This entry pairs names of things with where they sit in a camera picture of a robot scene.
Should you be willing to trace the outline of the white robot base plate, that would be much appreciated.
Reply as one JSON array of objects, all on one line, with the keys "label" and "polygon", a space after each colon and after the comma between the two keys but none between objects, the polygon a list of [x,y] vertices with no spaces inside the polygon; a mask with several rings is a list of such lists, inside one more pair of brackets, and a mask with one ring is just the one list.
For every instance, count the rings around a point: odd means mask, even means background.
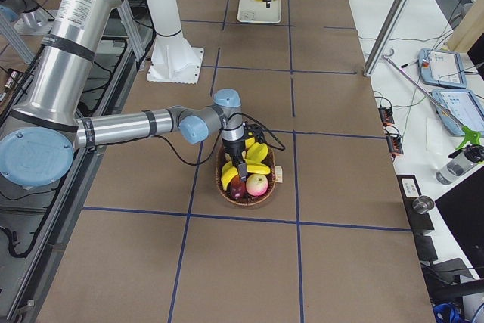
[{"label": "white robot base plate", "polygon": [[155,45],[147,72],[149,82],[173,82],[196,84],[200,77],[204,49],[188,46],[182,51],[173,51],[168,45]]}]

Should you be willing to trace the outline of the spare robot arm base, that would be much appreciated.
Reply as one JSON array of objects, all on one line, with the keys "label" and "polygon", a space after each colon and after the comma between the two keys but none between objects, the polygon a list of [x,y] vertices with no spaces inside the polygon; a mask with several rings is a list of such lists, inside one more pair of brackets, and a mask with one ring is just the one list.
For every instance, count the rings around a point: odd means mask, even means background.
[{"label": "spare robot arm base", "polygon": [[1,0],[1,15],[24,35],[43,36],[50,32],[54,16],[37,0]]}]

